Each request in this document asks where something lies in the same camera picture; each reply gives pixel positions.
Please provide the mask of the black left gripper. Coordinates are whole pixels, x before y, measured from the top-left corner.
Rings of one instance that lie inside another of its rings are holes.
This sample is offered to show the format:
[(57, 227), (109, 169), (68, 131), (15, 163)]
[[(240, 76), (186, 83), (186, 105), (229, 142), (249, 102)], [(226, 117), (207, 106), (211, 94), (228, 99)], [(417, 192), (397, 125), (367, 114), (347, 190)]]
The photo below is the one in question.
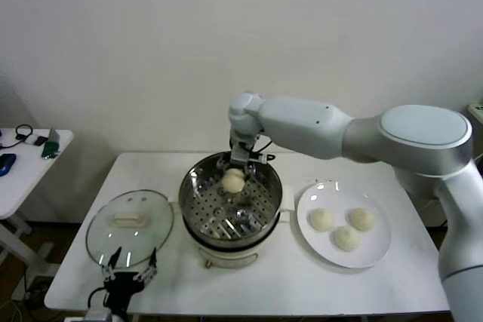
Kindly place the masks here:
[(109, 258), (106, 265), (101, 266), (103, 284), (108, 293), (106, 307), (113, 314), (126, 314), (129, 303), (134, 294), (144, 290), (157, 275), (157, 257), (154, 248), (148, 266), (141, 272), (117, 271), (115, 267), (122, 249), (119, 247)]

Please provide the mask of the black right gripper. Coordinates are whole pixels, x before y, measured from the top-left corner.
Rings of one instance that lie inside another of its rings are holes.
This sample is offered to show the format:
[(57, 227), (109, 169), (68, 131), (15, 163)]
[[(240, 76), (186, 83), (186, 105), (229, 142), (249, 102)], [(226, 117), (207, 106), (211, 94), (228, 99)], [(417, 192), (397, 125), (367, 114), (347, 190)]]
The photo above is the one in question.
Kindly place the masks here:
[[(258, 136), (244, 135), (235, 129), (230, 130), (230, 163), (237, 166), (246, 166), (246, 174), (248, 177), (257, 176), (257, 164), (250, 162), (259, 162), (260, 155), (254, 151), (254, 146)], [(227, 170), (230, 163), (222, 158), (217, 160), (216, 168), (218, 170)]]

